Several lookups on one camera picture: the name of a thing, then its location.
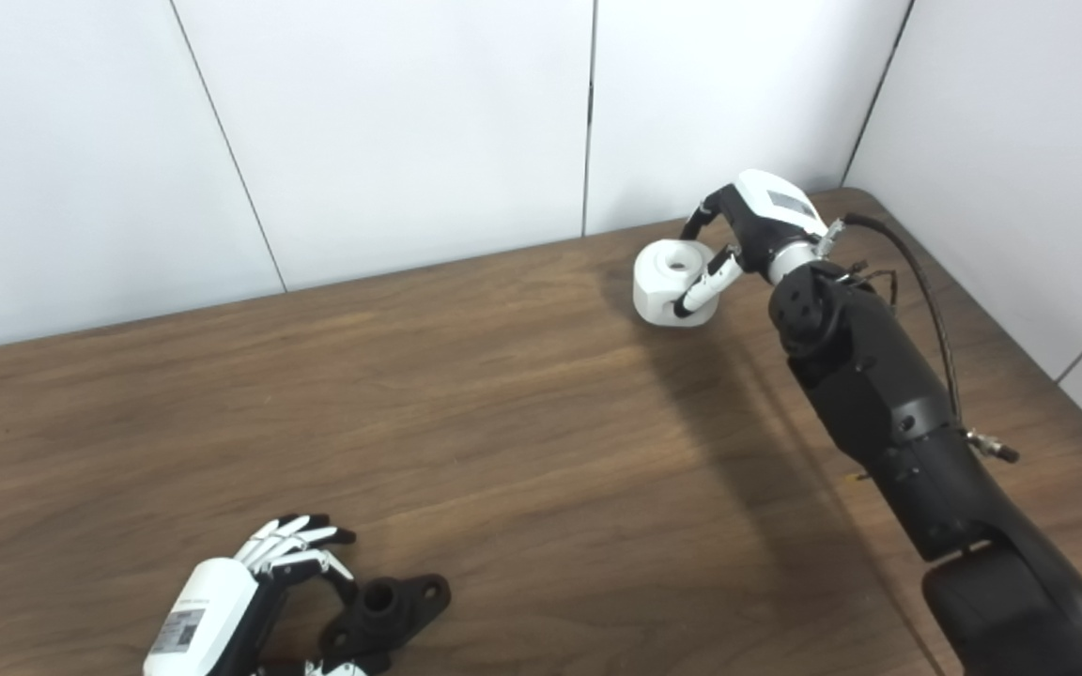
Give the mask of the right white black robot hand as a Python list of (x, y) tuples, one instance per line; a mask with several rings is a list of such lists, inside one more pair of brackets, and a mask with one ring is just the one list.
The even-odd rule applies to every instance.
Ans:
[(694, 242), (714, 218), (725, 218), (735, 244), (721, 249), (696, 281), (672, 304), (688, 319), (744, 274), (776, 286), (786, 274), (824, 259), (832, 236), (806, 193), (789, 180), (748, 168), (731, 183), (709, 193), (679, 231)]

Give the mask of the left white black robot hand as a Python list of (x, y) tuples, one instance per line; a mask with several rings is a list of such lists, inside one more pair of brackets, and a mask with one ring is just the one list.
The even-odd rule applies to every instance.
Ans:
[(326, 514), (291, 514), (258, 528), (235, 555), (197, 564), (147, 651), (146, 675), (382, 675), (386, 653), (296, 662), (259, 657), (286, 604), (289, 588), (322, 578), (343, 602), (358, 585), (328, 548), (355, 543), (351, 530)]

